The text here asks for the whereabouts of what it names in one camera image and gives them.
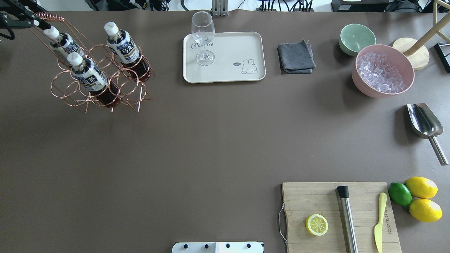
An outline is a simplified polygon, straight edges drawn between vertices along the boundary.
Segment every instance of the cutting board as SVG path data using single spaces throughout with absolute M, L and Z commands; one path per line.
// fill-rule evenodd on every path
M 386 182 L 285 182 L 285 204 L 288 253 L 346 253 L 346 233 L 342 225 L 340 199 L 336 187 L 348 185 L 350 206 L 360 253 L 377 253 L 374 226 L 378 222 L 378 198 L 388 194 Z M 314 236 L 305 228 L 313 213 L 328 221 L 328 232 Z M 397 227 L 389 194 L 382 232 L 383 253 L 401 253 Z

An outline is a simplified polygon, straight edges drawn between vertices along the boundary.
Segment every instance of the bottle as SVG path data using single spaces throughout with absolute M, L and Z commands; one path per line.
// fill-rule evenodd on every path
M 130 34 L 124 30 L 119 30 L 114 22 L 108 22 L 104 26 L 108 34 L 107 45 L 112 52 L 117 56 L 124 68 L 130 68 L 138 75 L 140 81 L 147 81 L 151 72 L 148 64 L 142 59 L 142 54 L 138 47 L 133 42 Z
M 85 57 L 84 50 L 72 39 L 72 37 L 67 33 L 59 33 L 55 27 L 44 30 L 44 33 L 52 40 L 50 41 L 50 49 L 56 54 L 56 56 L 64 63 L 66 66 L 71 67 L 70 63 L 67 61 L 67 56 L 70 53 L 78 53 L 81 57 Z
M 105 107 L 112 108 L 120 104 L 117 86 L 108 80 L 106 74 L 90 58 L 82 58 L 78 53 L 70 53 L 67 57 L 72 75 L 95 96 Z

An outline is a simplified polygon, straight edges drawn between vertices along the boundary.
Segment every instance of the round wooden base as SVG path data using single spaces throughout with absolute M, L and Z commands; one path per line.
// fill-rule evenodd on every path
M 402 53 L 405 53 L 416 42 L 417 40 L 413 38 L 400 38 L 392 43 L 392 47 Z M 430 53 L 423 45 L 414 54 L 406 55 L 406 57 L 413 65 L 414 70 L 420 70 L 428 64 L 428 61 L 430 60 Z

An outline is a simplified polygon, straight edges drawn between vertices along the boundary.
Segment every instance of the lime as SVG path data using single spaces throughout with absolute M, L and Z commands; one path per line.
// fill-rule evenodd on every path
M 320 214 L 311 214 L 306 219 L 306 230 L 312 235 L 324 235 L 328 231 L 328 222 Z
M 437 193 L 436 184 L 428 178 L 414 176 L 405 181 L 411 195 L 422 199 L 431 199 Z
M 413 200 L 409 205 L 409 213 L 423 222 L 434 222 L 442 217 L 441 207 L 429 199 Z
M 411 203 L 413 197 L 411 196 L 410 190 L 401 183 L 392 183 L 387 189 L 391 199 L 402 206 L 407 206 Z

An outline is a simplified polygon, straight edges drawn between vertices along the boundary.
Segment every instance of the gray cloth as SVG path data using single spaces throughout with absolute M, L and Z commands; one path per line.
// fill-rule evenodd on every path
M 311 74 L 315 68 L 311 45 L 303 40 L 300 43 L 283 43 L 278 46 L 283 70 L 290 74 Z

